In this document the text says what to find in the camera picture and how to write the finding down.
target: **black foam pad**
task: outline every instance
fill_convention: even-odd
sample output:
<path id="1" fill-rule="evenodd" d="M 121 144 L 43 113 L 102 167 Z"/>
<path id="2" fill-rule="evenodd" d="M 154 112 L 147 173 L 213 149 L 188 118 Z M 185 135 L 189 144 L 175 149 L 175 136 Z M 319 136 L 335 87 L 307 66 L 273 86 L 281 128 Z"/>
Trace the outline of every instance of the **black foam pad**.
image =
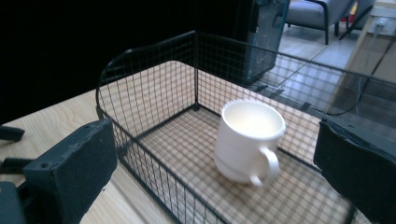
<path id="1" fill-rule="evenodd" d="M 0 182 L 0 223 L 26 223 L 17 188 L 11 182 Z"/>
<path id="2" fill-rule="evenodd" d="M 341 120 L 320 123 L 314 163 L 372 222 L 396 220 L 396 144 Z"/>
<path id="3" fill-rule="evenodd" d="M 79 223 L 117 166 L 112 124 L 101 119 L 75 130 L 23 168 L 37 193 L 42 223 Z"/>

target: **tiled floor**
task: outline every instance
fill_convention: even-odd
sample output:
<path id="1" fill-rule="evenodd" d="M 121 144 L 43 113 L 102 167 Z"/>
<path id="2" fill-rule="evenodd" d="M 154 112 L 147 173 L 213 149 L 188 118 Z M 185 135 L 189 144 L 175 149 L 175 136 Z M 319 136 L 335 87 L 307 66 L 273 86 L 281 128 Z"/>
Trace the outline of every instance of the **tiled floor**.
<path id="1" fill-rule="evenodd" d="M 340 35 L 346 30 L 340 24 Z M 279 51 L 293 56 L 324 63 L 329 66 L 345 68 L 359 38 L 359 31 L 352 32 L 344 39 L 334 36 L 333 27 L 330 30 L 329 45 L 324 44 L 324 32 L 300 26 L 285 26 Z"/>
<path id="2" fill-rule="evenodd" d="M 340 35 L 345 30 L 340 25 Z M 288 104 L 353 120 L 396 142 L 396 129 L 390 128 L 396 122 L 391 112 L 396 109 L 395 101 L 389 94 L 372 92 L 385 92 L 384 83 L 359 78 L 348 84 L 342 79 L 354 77 L 345 69 L 360 32 L 354 31 L 342 40 L 333 35 L 333 28 L 330 34 L 329 45 L 325 45 L 323 31 L 285 26 L 279 52 L 287 55 L 278 54 L 275 67 L 249 88 L 269 97 L 278 96 Z"/>

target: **basket bottom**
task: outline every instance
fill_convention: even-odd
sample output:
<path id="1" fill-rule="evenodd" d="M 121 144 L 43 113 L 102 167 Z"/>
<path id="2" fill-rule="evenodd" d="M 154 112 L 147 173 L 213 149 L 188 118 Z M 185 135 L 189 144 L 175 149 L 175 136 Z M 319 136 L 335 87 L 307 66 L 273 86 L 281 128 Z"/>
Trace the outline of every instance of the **basket bottom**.
<path id="1" fill-rule="evenodd" d="M 212 111 L 186 110 L 131 144 L 121 159 L 183 223 L 216 223 L 208 207 L 230 223 L 345 221 L 349 202 L 320 173 L 283 150 L 276 153 L 280 173 L 267 188 L 225 178 L 213 160 L 218 126 L 219 116 Z"/>

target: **mug handle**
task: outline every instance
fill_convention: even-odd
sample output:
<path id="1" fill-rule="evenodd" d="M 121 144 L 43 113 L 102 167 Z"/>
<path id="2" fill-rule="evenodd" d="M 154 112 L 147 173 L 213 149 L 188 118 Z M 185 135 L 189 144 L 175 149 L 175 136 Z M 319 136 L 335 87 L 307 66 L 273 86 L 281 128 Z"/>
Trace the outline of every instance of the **mug handle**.
<path id="1" fill-rule="evenodd" d="M 257 187 L 264 187 L 270 184 L 279 173 L 279 161 L 277 160 L 276 154 L 268 147 L 261 147 L 260 153 L 268 161 L 267 176 L 264 180 L 261 180 L 257 175 L 251 175 L 250 181 Z"/>

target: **black wire basket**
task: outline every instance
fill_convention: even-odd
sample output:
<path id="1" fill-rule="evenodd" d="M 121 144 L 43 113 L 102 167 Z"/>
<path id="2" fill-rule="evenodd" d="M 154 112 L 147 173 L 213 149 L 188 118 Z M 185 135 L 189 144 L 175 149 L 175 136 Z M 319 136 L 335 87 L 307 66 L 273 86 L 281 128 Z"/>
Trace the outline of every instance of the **black wire basket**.
<path id="1" fill-rule="evenodd" d="M 99 118 L 114 122 L 120 162 L 175 222 L 365 223 L 313 163 L 318 124 L 347 119 L 395 142 L 394 88 L 371 76 L 189 32 L 114 58 L 96 100 Z M 281 172 L 269 188 L 234 183 L 213 162 L 219 112 L 241 98 L 271 105 L 287 124 L 276 152 Z"/>

